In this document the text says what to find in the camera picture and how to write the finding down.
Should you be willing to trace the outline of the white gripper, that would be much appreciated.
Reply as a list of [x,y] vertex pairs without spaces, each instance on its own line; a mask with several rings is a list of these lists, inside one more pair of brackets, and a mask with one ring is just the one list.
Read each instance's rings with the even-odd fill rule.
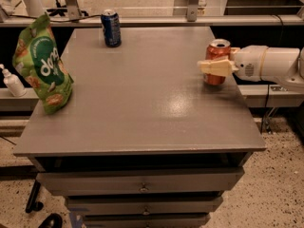
[[204,74],[227,77],[235,72],[241,80],[258,82],[267,49],[266,46],[231,47],[230,54],[235,55],[235,61],[221,57],[198,61],[197,65]]

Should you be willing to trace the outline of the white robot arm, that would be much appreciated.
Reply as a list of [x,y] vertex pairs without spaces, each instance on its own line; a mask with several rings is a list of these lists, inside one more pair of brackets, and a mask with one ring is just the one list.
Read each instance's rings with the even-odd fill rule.
[[233,47],[230,56],[198,61],[204,74],[240,80],[268,81],[284,88],[304,93],[303,50],[288,47]]

